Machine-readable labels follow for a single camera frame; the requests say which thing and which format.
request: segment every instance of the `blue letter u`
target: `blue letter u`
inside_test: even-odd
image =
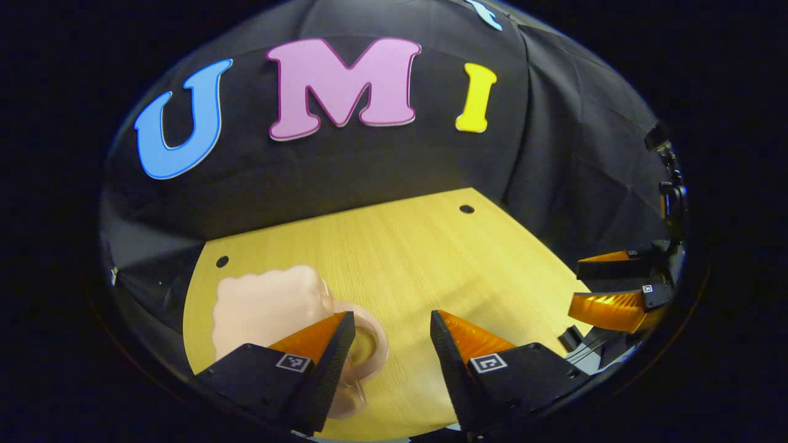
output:
[[[166,180],[197,166],[214,149],[221,131],[219,80],[232,65],[232,59],[217,61],[200,69],[184,82],[191,89],[191,115],[194,130],[189,140],[169,147],[164,141],[162,116],[164,105],[173,96],[171,91],[159,95],[134,122],[137,130],[139,162],[145,173],[157,180]]]

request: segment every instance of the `wooden table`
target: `wooden table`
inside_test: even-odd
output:
[[[469,205],[473,213],[459,208]],[[223,255],[229,263],[217,268]],[[472,188],[294,221],[208,242],[191,278],[184,344],[197,373],[214,362],[217,283],[300,263],[314,267],[338,300],[364,306],[388,336],[385,369],[364,386],[368,408],[329,419],[317,437],[369,441],[456,423],[429,339],[429,314],[443,309],[514,344],[538,341],[559,355],[574,325],[573,292],[588,289],[536,237]],[[357,335],[351,354],[370,350]]]

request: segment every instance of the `letter i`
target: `letter i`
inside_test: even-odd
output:
[[[470,78],[468,84],[468,97],[465,99],[465,109],[457,117],[455,127],[464,132],[484,132],[487,129],[487,102],[490,88],[498,81],[495,73],[482,65],[466,63],[465,72]]]

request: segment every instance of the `translucent mug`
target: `translucent mug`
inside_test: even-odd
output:
[[[334,300],[328,285],[310,266],[222,279],[214,306],[214,361],[245,343],[270,346],[344,311],[352,311],[356,327],[370,331],[376,341],[368,359],[352,362],[348,355],[342,368],[329,417],[350,417],[366,406],[362,383],[380,372],[388,361],[388,341],[383,326],[369,311]]]

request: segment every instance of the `letter m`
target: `letter m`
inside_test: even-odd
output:
[[[269,130],[271,138],[293,140],[320,129],[320,118],[309,112],[309,91],[340,128],[367,86],[370,101],[359,113],[364,125],[407,125],[416,117],[409,96],[411,63],[421,51],[408,40],[379,39],[348,68],[324,39],[273,48],[267,58],[279,64],[279,120]]]

